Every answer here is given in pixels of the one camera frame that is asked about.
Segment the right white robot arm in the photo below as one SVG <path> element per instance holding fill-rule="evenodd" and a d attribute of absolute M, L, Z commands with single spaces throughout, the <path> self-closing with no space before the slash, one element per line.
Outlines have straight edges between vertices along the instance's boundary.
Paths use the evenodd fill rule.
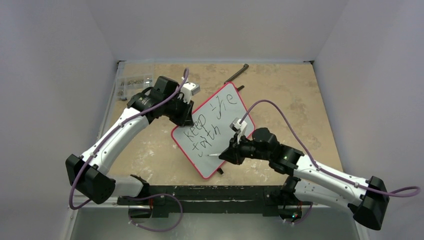
<path fill-rule="evenodd" d="M 279 174 L 311 181 L 345 198 L 359 224 L 376 231 L 382 228 L 390 201 L 382 179 L 352 176 L 312 162 L 302 151 L 280 143 L 266 127 L 254 130 L 251 139 L 235 134 L 218 158 L 234 165 L 246 158 L 268 161 Z"/>

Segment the red framed whiteboard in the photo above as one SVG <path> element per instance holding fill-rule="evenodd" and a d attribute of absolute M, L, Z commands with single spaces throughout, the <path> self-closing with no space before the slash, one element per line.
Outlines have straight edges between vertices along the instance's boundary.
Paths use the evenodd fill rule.
<path fill-rule="evenodd" d="M 224 160 L 222 153 L 235 132 L 230 124 L 247 112 L 236 86 L 229 82 L 192 112 L 193 126 L 177 126 L 171 137 L 203 179 L 209 179 Z"/>

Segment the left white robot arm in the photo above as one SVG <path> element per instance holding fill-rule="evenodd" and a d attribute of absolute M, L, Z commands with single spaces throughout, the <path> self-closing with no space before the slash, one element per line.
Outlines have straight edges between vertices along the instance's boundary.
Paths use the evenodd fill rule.
<path fill-rule="evenodd" d="M 200 90 L 200 85 L 189 82 L 185 73 L 182 83 L 160 76 L 154 86 L 133 95 L 118 120 L 93 146 L 66 159 L 71 185 L 69 207 L 73 210 L 82 207 L 73 204 L 75 191 L 96 204 L 110 197 L 129 197 L 138 205 L 146 203 L 149 191 L 145 180 L 136 175 L 112 177 L 108 173 L 120 153 L 155 119 L 165 116 L 178 127 L 192 127 L 192 97 Z"/>

